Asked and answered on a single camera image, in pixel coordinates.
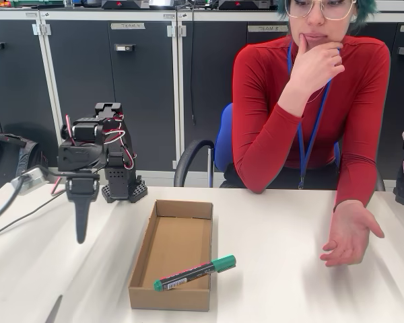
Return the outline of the person's right hand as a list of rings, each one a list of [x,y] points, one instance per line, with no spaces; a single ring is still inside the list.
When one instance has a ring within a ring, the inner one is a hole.
[[[345,71],[340,56],[343,45],[328,42],[308,49],[306,38],[300,35],[296,55],[288,85],[303,98],[308,99],[335,76]]]

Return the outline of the person's left hand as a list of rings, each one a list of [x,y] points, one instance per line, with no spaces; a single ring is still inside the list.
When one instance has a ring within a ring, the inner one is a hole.
[[[327,267],[359,264],[364,258],[370,234],[384,237],[375,216],[360,201],[343,201],[333,212],[329,239],[323,246],[320,259]]]

